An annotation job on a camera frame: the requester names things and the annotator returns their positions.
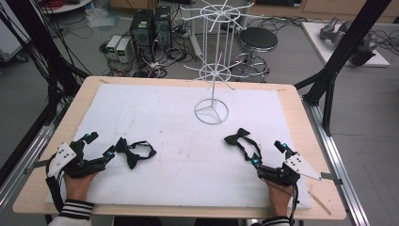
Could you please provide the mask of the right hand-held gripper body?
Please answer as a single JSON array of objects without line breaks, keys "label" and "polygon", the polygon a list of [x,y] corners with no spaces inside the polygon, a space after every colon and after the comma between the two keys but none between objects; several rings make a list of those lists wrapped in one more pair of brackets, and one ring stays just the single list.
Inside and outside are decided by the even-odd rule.
[{"label": "right hand-held gripper body", "polygon": [[261,180],[281,186],[294,186],[301,175],[317,181],[322,180],[321,173],[316,171],[300,153],[295,153],[284,160],[279,168],[265,166],[262,159],[256,156],[256,170]]}]

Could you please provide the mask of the black bow tie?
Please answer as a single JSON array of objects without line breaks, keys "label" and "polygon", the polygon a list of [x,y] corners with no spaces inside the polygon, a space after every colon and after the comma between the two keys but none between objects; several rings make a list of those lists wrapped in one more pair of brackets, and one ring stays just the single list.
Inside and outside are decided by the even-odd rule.
[{"label": "black bow tie", "polygon": [[224,138],[224,140],[229,145],[237,146],[243,153],[245,160],[250,161],[251,158],[248,156],[245,147],[239,142],[239,139],[243,138],[246,142],[248,142],[249,144],[251,144],[255,147],[255,149],[257,151],[256,155],[260,159],[262,159],[263,157],[262,157],[261,149],[259,148],[258,144],[253,139],[248,137],[248,135],[249,135],[249,131],[245,130],[244,128],[239,128],[235,135],[226,136]]},{"label": "black bow tie", "polygon": [[[132,152],[132,149],[135,149],[136,147],[139,147],[139,146],[150,148],[150,151],[147,156],[141,156],[137,153]],[[131,170],[136,167],[137,162],[139,160],[150,159],[151,157],[153,157],[154,155],[157,154],[157,151],[153,148],[153,146],[148,141],[142,140],[142,141],[134,142],[134,143],[128,145],[127,140],[123,137],[121,137],[118,140],[118,142],[115,146],[115,149],[116,149],[117,153],[124,153],[126,155],[127,164]]]}]

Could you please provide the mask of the white wire display rack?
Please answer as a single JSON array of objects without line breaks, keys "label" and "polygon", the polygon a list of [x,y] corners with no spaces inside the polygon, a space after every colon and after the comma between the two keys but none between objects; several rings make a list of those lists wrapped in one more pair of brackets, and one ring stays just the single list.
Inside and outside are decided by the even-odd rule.
[{"label": "white wire display rack", "polygon": [[217,84],[228,84],[231,77],[242,78],[242,75],[231,73],[231,67],[238,62],[231,63],[232,45],[234,34],[246,29],[246,19],[250,17],[249,9],[254,5],[254,0],[244,0],[242,6],[232,6],[229,0],[223,3],[212,4],[201,0],[201,8],[181,8],[188,11],[189,15],[183,17],[188,21],[191,30],[189,38],[193,44],[197,58],[201,60],[200,68],[184,65],[186,69],[196,71],[198,80],[209,83],[212,95],[195,105],[194,113],[198,120],[210,125],[217,125],[229,117],[228,106],[215,97]]}]

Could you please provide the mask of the person's right hand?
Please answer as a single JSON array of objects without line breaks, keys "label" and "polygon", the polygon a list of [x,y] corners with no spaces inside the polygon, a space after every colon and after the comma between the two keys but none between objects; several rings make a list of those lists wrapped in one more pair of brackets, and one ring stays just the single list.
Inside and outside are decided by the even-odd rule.
[{"label": "person's right hand", "polygon": [[294,195],[294,188],[292,186],[281,186],[269,181],[266,183],[272,216],[286,217],[289,201]]}]

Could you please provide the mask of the person's left hand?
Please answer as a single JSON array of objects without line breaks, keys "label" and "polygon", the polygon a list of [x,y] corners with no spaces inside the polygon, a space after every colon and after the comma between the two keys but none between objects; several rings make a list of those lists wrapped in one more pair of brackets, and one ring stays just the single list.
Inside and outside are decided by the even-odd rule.
[{"label": "person's left hand", "polygon": [[93,173],[83,178],[72,178],[65,174],[63,178],[66,185],[67,199],[84,202],[87,199],[90,184],[95,176],[96,174]]}]

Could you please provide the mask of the wooden table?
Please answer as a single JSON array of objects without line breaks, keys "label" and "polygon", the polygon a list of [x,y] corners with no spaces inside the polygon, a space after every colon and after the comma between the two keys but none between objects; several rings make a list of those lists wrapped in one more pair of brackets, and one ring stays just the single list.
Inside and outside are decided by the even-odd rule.
[{"label": "wooden table", "polygon": [[[48,158],[55,150],[61,139],[70,140],[93,102],[97,89],[103,84],[142,85],[157,87],[203,88],[200,81],[183,79],[151,79],[133,77],[91,76],[85,80],[79,89],[59,126],[55,129],[48,145],[44,148],[42,159]],[[234,82],[237,89],[253,89],[261,92],[274,90],[278,93],[282,106],[282,114],[287,120],[288,130],[295,146],[295,150],[303,154],[316,170],[330,174],[328,159],[324,154],[324,144],[321,134],[324,129],[319,126],[320,121],[313,114],[318,109],[312,109],[303,103],[294,86],[286,84],[260,84]],[[48,194],[44,182],[44,168],[38,166],[32,169],[22,190],[12,205],[12,210],[18,214],[54,215],[56,208],[44,200]],[[295,217],[303,220],[341,220],[346,218],[346,211],[334,182],[326,179],[321,182],[312,179],[305,180],[310,188],[312,208],[297,210]],[[263,207],[199,207],[199,206],[154,206],[148,205],[120,205],[99,204],[95,207],[95,215],[139,214],[142,216],[182,217],[182,218],[266,218],[270,211]]]}]

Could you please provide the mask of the white foam mat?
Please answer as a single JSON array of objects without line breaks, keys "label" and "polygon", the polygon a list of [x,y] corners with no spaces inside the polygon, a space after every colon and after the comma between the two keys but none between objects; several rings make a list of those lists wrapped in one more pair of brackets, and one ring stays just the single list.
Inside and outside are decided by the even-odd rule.
[{"label": "white foam mat", "polygon": [[210,125],[197,119],[195,105],[210,98],[203,88],[101,85],[74,138],[97,132],[84,149],[97,158],[123,137],[148,141],[157,154],[130,169],[118,153],[92,182],[88,200],[97,204],[152,206],[266,207],[267,185],[237,146],[224,138],[239,128],[259,146],[263,163],[281,166],[279,140],[292,142],[278,93],[253,89],[217,89],[215,97],[229,117]]}]

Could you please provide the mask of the grey bench power supply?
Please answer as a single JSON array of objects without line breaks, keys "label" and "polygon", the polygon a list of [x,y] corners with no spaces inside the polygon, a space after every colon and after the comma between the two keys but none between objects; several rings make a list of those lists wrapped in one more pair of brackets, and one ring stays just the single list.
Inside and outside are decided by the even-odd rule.
[{"label": "grey bench power supply", "polygon": [[121,40],[121,35],[115,35],[111,38],[111,40],[106,45],[107,56],[111,60],[118,59],[117,47],[119,45],[120,40]]},{"label": "grey bench power supply", "polygon": [[117,47],[117,55],[120,63],[129,63],[133,57],[131,41],[128,38],[122,38]]}]

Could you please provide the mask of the black round stool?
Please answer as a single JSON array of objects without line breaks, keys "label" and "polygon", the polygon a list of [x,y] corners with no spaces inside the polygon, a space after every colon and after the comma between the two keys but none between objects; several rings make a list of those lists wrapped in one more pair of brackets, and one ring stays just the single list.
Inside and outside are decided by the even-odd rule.
[{"label": "black round stool", "polygon": [[240,32],[239,40],[244,52],[234,58],[234,69],[240,73],[240,78],[260,76],[264,83],[270,69],[260,53],[274,51],[279,43],[278,37],[268,29],[248,27]]}]

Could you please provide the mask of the white floor platform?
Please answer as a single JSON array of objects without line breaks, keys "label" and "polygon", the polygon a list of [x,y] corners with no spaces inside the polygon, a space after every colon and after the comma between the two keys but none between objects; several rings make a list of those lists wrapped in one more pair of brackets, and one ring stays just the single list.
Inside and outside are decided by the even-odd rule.
[{"label": "white floor platform", "polygon": [[[326,24],[302,23],[301,25],[319,57],[326,63],[335,51],[335,45],[330,40],[321,40],[319,38],[320,30],[325,27]],[[380,55],[377,50],[374,50],[373,53],[375,55],[364,64],[364,67],[386,68],[390,66],[390,63]]]}]

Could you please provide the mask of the black computer tower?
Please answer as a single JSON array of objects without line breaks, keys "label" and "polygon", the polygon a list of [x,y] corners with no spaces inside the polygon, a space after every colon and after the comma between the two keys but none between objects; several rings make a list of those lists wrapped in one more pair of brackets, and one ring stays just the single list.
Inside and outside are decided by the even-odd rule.
[{"label": "black computer tower", "polygon": [[138,9],[130,26],[136,57],[139,62],[153,62],[153,13],[151,9]]},{"label": "black computer tower", "polygon": [[158,48],[167,50],[171,43],[171,9],[170,6],[158,6],[153,15],[155,35],[158,40]]}]

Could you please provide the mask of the clear plastic bag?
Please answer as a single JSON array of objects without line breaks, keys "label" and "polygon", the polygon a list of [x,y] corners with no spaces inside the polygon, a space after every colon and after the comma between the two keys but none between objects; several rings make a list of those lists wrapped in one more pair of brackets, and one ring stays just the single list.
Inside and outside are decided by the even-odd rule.
[{"label": "clear plastic bag", "polygon": [[85,10],[90,28],[115,26],[119,18],[107,8],[90,8]]}]

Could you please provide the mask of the grey robot on platform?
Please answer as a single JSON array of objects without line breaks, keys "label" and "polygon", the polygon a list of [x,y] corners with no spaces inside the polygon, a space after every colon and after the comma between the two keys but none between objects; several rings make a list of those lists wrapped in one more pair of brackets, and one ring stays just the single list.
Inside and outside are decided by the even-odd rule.
[{"label": "grey robot on platform", "polygon": [[[338,30],[335,30],[335,25],[339,21],[337,17],[334,17],[327,25],[320,29],[319,38],[321,40],[330,40],[335,46],[337,46],[343,39],[344,35],[348,31],[352,24],[352,21],[344,22]],[[362,66],[370,58],[374,57],[374,49],[377,47],[377,35],[368,32],[362,41],[357,45],[353,55],[349,58],[349,62],[353,66]]]}]

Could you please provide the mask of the round white table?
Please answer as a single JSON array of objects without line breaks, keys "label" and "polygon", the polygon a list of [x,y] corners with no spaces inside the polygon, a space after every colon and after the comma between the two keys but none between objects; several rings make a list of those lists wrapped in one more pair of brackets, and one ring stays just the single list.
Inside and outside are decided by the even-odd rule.
[{"label": "round white table", "polygon": [[75,10],[75,9],[78,9],[78,8],[84,8],[87,5],[90,5],[91,3],[92,3],[92,0],[78,0],[78,3],[76,3],[76,4],[67,4],[67,3],[65,3],[63,6],[61,6],[59,8],[41,7],[40,9],[45,14],[54,14],[54,13],[67,12],[67,11]]}]

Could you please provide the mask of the aluminium rail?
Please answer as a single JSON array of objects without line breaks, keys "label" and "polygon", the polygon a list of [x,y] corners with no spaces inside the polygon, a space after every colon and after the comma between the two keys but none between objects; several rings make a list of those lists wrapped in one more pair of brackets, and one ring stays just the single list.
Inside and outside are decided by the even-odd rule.
[{"label": "aluminium rail", "polygon": [[355,226],[371,226],[334,139],[327,134],[322,125],[323,113],[320,107],[305,101],[303,101],[303,106],[311,121],[313,131],[321,142],[320,146],[327,160],[327,165],[332,170],[332,174],[343,181],[342,185],[336,185],[336,187],[343,198],[344,210],[349,214]]},{"label": "aluminium rail", "polygon": [[24,169],[39,160],[68,107],[69,105],[58,105],[53,118],[48,117],[50,106],[44,107],[16,149],[0,168],[0,212],[8,205],[10,198],[23,181]]}]

